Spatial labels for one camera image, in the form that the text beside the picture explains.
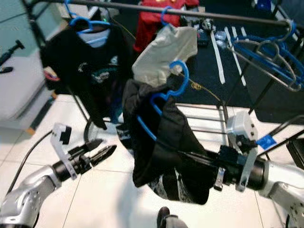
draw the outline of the white tile floor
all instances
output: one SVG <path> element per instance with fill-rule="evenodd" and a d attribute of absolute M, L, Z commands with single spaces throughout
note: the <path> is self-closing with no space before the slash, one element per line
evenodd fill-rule
<path fill-rule="evenodd" d="M 219 116 L 215 110 L 197 113 L 191 108 L 181 108 L 186 114 L 208 118 Z M 242 108 L 228 109 L 230 115 L 243 111 Z M 252 120 L 263 136 L 277 124 L 262 123 L 255 114 Z M 83 119 L 71 96 L 60 95 L 39 125 L 36 134 L 29 137 L 17 130 L 0 128 L 0 198 L 3 199 L 28 149 L 55 122 L 72 127 L 70 144 L 66 149 L 83 144 Z M 215 121 L 189 120 L 190 126 L 202 130 L 221 130 L 222 124 Z M 210 191 L 206 205 L 191 205 L 159 198 L 147 186 L 135 188 L 132 182 L 134 161 L 129 152 L 120 144 L 114 125 L 108 124 L 106 132 L 100 131 L 105 142 L 100 145 L 117 144 L 114 154 L 93 170 L 66 181 L 62 188 L 53 193 L 43 204 L 37 228 L 155 228 L 157 212 L 168 206 L 173 214 L 183 219 L 189 228 L 231 227 L 231 228 L 282 228 L 285 227 L 286 213 L 269 199 L 247 189 L 244 193 L 235 191 L 234 186 L 224 186 L 222 192 Z M 299 131 L 292 126 L 275 137 L 280 141 Z M 227 143 L 222 135 L 195 133 L 206 149 L 218 151 Z M 272 160 L 292 163 L 283 146 L 270 154 Z M 45 164 L 53 164 L 58 158 L 50 144 L 49 137 L 42 141 L 30 155 L 20 175 L 19 181 Z"/>

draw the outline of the blue label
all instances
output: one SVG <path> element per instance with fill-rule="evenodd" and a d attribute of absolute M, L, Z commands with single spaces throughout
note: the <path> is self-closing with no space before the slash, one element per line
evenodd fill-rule
<path fill-rule="evenodd" d="M 257 140 L 256 143 L 260 145 L 264 150 L 267 150 L 269 147 L 276 145 L 276 141 L 269 134 Z"/>

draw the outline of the black mat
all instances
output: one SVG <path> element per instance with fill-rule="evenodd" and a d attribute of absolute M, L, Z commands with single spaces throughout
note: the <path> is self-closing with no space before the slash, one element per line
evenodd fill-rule
<path fill-rule="evenodd" d="M 227 3 L 226 0 L 204 0 L 203 4 L 201 3 L 201 5 L 206 7 L 206 12 L 264 19 L 272 18 L 271 14 L 269 13 L 260 12 L 253 9 L 250 1 L 233 0 Z M 123 11 L 121 12 L 121 15 L 115 17 L 117 21 L 122 23 L 133 34 L 136 32 L 137 18 L 138 14 L 131 11 Z M 224 30 L 224 27 L 227 27 L 231 36 L 231 26 L 236 27 L 238 35 L 241 35 L 240 28 L 242 26 L 245 28 L 248 35 L 257 35 L 261 37 L 281 35 L 285 32 L 283 29 L 269 26 L 260 26 L 256 24 L 243 25 L 222 21 L 215 21 L 215 26 L 217 27 L 217 30 Z M 289 46 L 291 46 L 293 43 L 294 41 L 292 39 L 287 41 Z M 219 80 L 218 65 L 211 41 L 208 47 L 199 47 L 198 54 L 189 60 L 187 64 L 190 70 L 190 78 L 192 80 L 202 84 L 215 93 L 219 98 L 227 101 L 230 97 L 232 86 L 239 77 L 239 72 L 232 53 L 228 50 L 222 49 L 219 51 L 226 81 L 223 85 Z M 239 62 L 241 67 L 243 67 L 245 63 L 242 60 L 239 60 Z M 269 78 L 257 72 L 257 70 L 255 70 L 253 67 L 249 67 L 245 74 L 245 80 L 247 86 L 244 87 L 242 83 L 239 83 L 235 89 L 232 99 L 228 104 L 229 106 L 251 107 L 253 103 L 252 101 L 255 101 L 259 96 L 260 92 L 268 83 Z M 210 94 L 203 90 L 196 91 L 192 89 L 191 86 L 187 88 L 186 92 L 179 98 L 178 101 L 189 104 L 218 104 L 218 101 Z M 262 122 L 282 123 L 297 114 L 304 113 L 304 92 L 292 93 L 287 91 L 281 85 L 275 83 L 255 111 L 258 119 Z"/>

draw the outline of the robotic arm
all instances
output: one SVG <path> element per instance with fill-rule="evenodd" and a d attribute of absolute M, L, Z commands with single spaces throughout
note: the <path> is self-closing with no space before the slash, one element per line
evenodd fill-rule
<path fill-rule="evenodd" d="M 221 191 L 223 184 L 235 184 L 238 191 L 244 191 L 246 187 L 257 190 L 261 196 L 281 205 L 297 227 L 303 228 L 304 171 L 257 158 L 257 145 L 253 137 L 256 132 L 249 116 L 237 115 L 233 118 L 227 124 L 228 136 L 242 154 L 233 148 L 221 146 L 219 153 L 208 152 L 207 156 L 193 152 L 179 152 L 180 155 L 213 170 L 216 174 L 214 189 Z M 238 128 L 240 120 L 247 126 Z M 97 140 L 65 152 L 61 144 L 68 144 L 70 134 L 69 127 L 55 124 L 51 142 L 61 160 L 29 175 L 6 196 L 0 209 L 0 228 L 32 228 L 49 194 L 60 188 L 65 180 L 75 179 L 78 174 L 87 172 L 108 158 L 116 149 L 115 145 L 107 146 L 97 155 L 86 157 L 88 151 L 100 144 L 101 141 Z"/>
<path fill-rule="evenodd" d="M 61 160 L 29 175 L 17 189 L 5 197 L 0 208 L 0 228 L 34 227 L 43 201 L 60 188 L 62 182 L 89 171 L 92 166 L 111 156 L 116 149 L 116 145 L 107 146 L 95 156 L 86 157 L 85 154 L 102 141 L 95 140 L 65 152 L 62 144 L 68 144 L 70 135 L 70 127 L 55 124 L 51 142 Z"/>

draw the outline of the black garment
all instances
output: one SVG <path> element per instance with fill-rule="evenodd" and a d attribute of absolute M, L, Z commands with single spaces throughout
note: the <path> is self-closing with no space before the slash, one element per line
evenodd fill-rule
<path fill-rule="evenodd" d="M 79 96 L 98 127 L 104 127 L 103 117 L 113 120 L 121 106 L 125 82 L 132 75 L 130 55 L 120 28 L 105 27 L 111 31 L 101 47 L 91 47 L 73 28 L 68 28 L 41 50 L 43 66 L 50 66 L 61 82 Z"/>
<path fill-rule="evenodd" d="M 123 93 L 123 117 L 125 128 L 130 130 L 131 146 L 135 158 L 133 181 L 136 187 L 144 184 L 159 196 L 204 204 L 213 186 L 214 176 L 179 151 L 195 152 L 207 156 L 189 127 L 187 118 L 175 106 L 173 98 L 167 102 L 156 99 L 162 109 L 160 117 L 150 105 L 153 93 L 166 92 L 166 85 L 153 88 L 148 84 L 129 80 Z M 157 137 L 156 142 L 137 121 L 139 115 Z M 126 145 L 126 129 L 117 130 Z"/>

